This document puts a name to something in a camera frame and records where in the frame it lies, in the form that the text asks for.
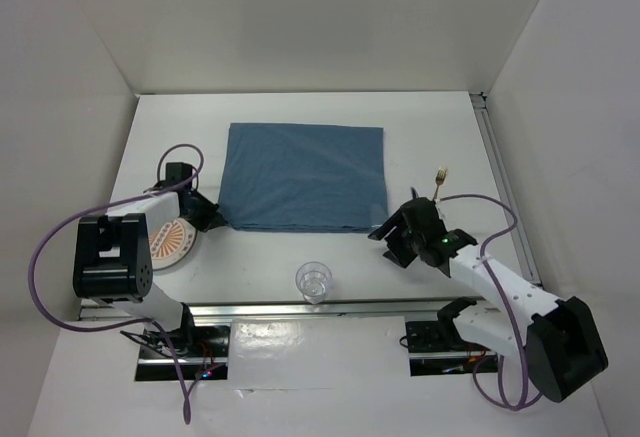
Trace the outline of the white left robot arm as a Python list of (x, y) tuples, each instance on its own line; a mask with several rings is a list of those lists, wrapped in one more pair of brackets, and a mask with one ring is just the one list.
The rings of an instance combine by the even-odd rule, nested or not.
[(198, 333), (188, 306), (154, 284), (149, 236), (178, 218), (201, 233), (226, 225), (219, 206), (195, 189), (195, 178), (193, 166), (168, 163), (165, 178), (142, 200), (82, 217), (77, 227), (75, 294), (159, 324), (163, 346), (176, 356), (193, 351)]

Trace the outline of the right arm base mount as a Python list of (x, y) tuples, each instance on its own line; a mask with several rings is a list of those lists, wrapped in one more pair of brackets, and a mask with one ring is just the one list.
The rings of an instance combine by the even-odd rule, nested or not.
[(449, 342), (436, 320), (407, 321), (405, 329), (399, 344), (408, 352), (412, 377), (471, 374), (479, 362), (480, 373), (498, 371), (494, 352), (474, 343)]

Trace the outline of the blue cloth placemat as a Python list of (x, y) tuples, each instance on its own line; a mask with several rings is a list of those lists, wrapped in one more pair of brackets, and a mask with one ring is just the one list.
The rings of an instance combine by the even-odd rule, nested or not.
[(218, 203), (236, 230), (367, 233), (389, 215), (384, 131), (233, 123)]

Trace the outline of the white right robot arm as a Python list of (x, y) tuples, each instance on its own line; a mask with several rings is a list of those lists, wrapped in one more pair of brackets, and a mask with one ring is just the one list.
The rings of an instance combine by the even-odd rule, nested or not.
[(476, 295), (437, 313), (436, 336), (448, 349), (480, 345), (519, 363), (523, 385), (561, 402), (609, 365), (589, 306), (563, 300), (528, 282), (462, 229), (447, 229), (435, 201), (414, 197), (369, 239), (384, 241), (384, 256), (403, 269), (419, 260)]

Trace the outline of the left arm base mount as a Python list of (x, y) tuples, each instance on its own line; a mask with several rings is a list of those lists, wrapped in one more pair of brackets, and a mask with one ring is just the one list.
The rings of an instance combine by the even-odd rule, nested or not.
[[(156, 327), (137, 332), (120, 330), (119, 333), (137, 347), (136, 382), (178, 380), (173, 355)], [(187, 337), (178, 331), (168, 333), (187, 383), (228, 378), (230, 334), (229, 323), (196, 326), (194, 322), (191, 322)]]

